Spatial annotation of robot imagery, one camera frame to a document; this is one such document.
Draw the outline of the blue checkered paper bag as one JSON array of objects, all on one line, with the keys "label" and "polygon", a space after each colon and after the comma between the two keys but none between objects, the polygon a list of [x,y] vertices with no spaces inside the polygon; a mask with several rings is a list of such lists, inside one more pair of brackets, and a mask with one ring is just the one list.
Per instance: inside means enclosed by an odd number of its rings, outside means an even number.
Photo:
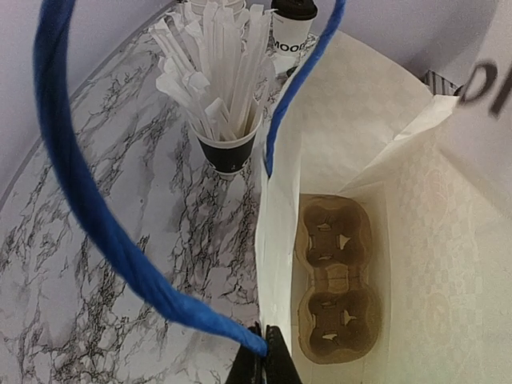
[{"label": "blue checkered paper bag", "polygon": [[230,383],[508,383],[511,220],[436,147],[454,99],[400,88],[385,149],[349,112],[368,58],[327,30],[286,87],[262,163],[250,236],[260,320],[252,326],[173,288],[103,200],[77,144],[66,84],[72,1],[42,4],[34,42],[38,120],[76,219],[166,320],[239,345]]}]

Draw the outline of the white paper cup GOOD print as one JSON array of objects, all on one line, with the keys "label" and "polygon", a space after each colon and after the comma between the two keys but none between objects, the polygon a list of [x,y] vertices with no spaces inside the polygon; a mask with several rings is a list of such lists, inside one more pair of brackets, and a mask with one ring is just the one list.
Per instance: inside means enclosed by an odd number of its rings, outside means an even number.
[{"label": "white paper cup GOOD print", "polygon": [[313,19],[294,19],[273,14],[273,39],[276,52],[283,56],[299,56],[306,45]]}]

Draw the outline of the brown cardboard cup carrier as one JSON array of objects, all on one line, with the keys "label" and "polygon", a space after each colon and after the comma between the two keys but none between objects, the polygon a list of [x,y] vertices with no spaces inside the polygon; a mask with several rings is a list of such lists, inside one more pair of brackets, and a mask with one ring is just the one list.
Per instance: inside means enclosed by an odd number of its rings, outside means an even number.
[{"label": "brown cardboard cup carrier", "polygon": [[294,254],[307,273],[297,309],[298,341],[315,364],[359,360],[385,336],[386,305],[377,274],[382,244],[368,205],[301,194]]}]

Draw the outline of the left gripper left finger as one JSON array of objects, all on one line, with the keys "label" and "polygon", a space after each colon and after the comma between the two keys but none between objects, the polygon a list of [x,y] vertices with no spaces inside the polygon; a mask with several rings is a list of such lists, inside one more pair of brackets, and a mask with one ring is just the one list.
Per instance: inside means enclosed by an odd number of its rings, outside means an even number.
[{"label": "left gripper left finger", "polygon": [[226,384],[263,384],[263,358],[240,346]]}]

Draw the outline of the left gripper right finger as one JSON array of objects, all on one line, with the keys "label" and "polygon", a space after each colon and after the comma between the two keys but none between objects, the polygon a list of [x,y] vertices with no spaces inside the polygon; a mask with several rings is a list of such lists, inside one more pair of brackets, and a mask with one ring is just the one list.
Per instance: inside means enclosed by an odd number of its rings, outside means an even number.
[{"label": "left gripper right finger", "polygon": [[268,353],[264,358],[266,383],[302,384],[284,337],[278,326],[266,327]]}]

